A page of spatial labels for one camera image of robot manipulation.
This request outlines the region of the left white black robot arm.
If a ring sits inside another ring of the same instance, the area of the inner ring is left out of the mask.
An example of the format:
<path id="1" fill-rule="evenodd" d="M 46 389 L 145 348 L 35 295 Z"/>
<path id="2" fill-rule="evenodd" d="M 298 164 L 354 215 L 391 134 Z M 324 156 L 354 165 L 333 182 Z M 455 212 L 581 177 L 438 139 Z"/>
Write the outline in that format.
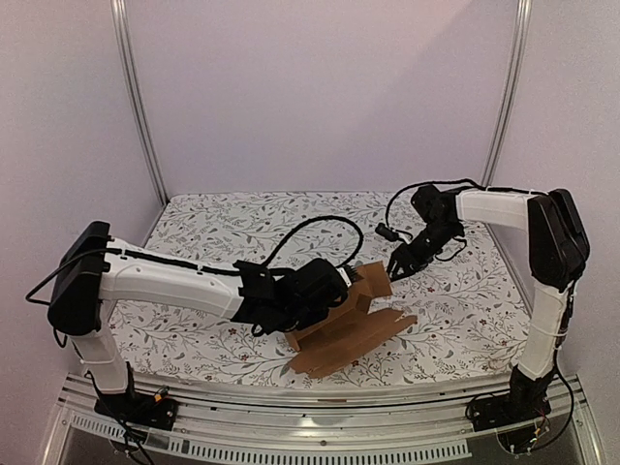
<path id="1" fill-rule="evenodd" d="M 298 269 L 237 261 L 224 267 L 149 252 L 91 223 L 59 265 L 26 295 L 52 286 L 47 319 L 77 349 L 108 406 L 124 420 L 143 413 L 143 399 L 130 387 L 132 370 L 122 359 L 105 305 L 118 300 L 199 310 L 251 327 L 254 336 L 305 329 L 342 304 L 358 278 L 348 264 L 321 258 Z"/>

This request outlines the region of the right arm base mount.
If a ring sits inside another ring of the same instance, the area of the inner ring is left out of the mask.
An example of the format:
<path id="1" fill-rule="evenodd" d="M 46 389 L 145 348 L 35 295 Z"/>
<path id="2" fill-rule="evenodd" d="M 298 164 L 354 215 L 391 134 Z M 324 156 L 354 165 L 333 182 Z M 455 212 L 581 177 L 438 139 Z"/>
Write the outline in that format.
<path id="1" fill-rule="evenodd" d="M 492 430 L 500 447 L 509 454 L 531 452 L 541 436 L 549 431 L 551 407 L 544 397 L 534 405 L 517 407 L 508 393 L 480 394 L 466 406 L 465 418 L 476 432 Z"/>

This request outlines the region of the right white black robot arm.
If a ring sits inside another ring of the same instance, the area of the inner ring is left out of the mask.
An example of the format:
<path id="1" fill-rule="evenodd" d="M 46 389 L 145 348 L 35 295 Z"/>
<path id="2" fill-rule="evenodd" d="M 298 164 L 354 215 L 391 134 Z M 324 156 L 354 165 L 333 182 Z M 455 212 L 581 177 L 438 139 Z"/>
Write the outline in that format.
<path id="1" fill-rule="evenodd" d="M 464 225 L 481 222 L 527 234 L 534 300 L 525 348 L 511 372 L 501 414 L 521 422 L 535 411 L 557 375 L 557 352 L 573 315 L 574 290 L 590 255 L 590 244 L 574 199 L 566 189 L 549 192 L 483 187 L 471 179 L 411 185 L 411 204 L 424 223 L 415 237 L 388 221 L 375 231 L 397 243 L 387 274 L 392 281 L 413 276 L 451 240 L 464 240 Z"/>

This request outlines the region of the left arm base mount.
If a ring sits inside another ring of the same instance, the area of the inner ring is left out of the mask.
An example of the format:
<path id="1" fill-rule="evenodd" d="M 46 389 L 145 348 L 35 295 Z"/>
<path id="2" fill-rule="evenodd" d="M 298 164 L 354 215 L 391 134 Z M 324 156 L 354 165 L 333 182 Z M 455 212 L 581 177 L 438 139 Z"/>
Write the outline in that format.
<path id="1" fill-rule="evenodd" d="M 120 394 L 103 394 L 95 389 L 98 399 L 95 412 L 123 423 L 172 431 L 179 404 L 170 397 L 168 387 L 155 393 L 141 393 L 129 386 Z"/>

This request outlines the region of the brown cardboard box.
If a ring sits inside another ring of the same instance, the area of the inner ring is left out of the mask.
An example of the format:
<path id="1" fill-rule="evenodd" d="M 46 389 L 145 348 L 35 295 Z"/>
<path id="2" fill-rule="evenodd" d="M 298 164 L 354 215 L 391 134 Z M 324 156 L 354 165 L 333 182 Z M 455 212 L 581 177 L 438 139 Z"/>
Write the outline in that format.
<path id="1" fill-rule="evenodd" d="M 311 379 L 332 375 L 418 322 L 416 316 L 393 308 L 370 310 L 373 300 L 392 295 L 383 263 L 363 264 L 356 271 L 360 279 L 327 319 L 286 335 L 296 350 L 287 367 L 295 373 Z"/>

